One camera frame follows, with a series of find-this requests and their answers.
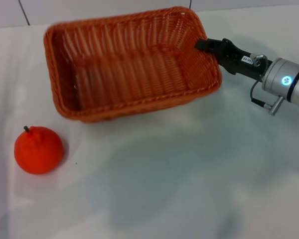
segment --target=white tiled wall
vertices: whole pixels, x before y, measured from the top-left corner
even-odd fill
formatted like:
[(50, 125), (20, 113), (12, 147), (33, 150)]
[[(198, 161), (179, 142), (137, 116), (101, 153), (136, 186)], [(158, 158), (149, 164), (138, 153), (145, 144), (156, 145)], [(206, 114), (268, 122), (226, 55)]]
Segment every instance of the white tiled wall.
[(190, 0), (21, 0), (30, 24), (186, 6)]
[(194, 11), (299, 4), (299, 0), (192, 0)]
[(18, 0), (0, 0), (0, 27), (26, 24)]

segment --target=blue indicator light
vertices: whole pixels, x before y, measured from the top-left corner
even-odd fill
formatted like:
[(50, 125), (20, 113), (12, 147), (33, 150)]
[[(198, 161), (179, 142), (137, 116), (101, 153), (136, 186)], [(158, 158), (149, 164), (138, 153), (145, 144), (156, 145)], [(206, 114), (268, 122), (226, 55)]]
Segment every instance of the blue indicator light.
[(281, 80), (282, 84), (285, 86), (290, 85), (292, 81), (293, 79), (290, 76), (284, 76)]

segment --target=black ring band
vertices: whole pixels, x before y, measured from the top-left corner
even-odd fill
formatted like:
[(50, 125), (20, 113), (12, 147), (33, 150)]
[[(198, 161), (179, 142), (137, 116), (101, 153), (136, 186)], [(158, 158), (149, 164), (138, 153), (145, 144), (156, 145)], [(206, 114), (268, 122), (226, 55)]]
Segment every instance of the black ring band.
[(291, 85), (289, 87), (289, 90), (288, 90), (288, 93), (287, 93), (287, 101), (288, 102), (291, 101), (291, 95), (293, 94), (294, 88), (295, 88), (298, 80), (299, 80), (299, 72), (298, 72), (298, 74), (296, 75), (296, 77), (294, 78), (293, 82), (291, 83)]

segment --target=orange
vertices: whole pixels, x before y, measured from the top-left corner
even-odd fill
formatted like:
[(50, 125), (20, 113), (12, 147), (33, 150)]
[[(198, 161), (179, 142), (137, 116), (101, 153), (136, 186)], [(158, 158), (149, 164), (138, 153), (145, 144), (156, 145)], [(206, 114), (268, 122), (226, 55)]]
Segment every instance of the orange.
[(24, 127), (14, 144), (14, 157), (18, 165), (31, 174), (44, 174), (53, 170), (64, 156), (60, 137), (45, 127)]

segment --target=orange wicker basket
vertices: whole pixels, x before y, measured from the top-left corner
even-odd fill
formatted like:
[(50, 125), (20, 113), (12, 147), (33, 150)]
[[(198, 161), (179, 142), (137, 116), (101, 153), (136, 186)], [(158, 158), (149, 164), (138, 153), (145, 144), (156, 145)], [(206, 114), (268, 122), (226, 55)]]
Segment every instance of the orange wicker basket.
[(206, 96), (221, 73), (194, 48), (199, 38), (207, 39), (201, 22), (185, 7), (53, 25), (44, 46), (55, 107), (97, 122)]

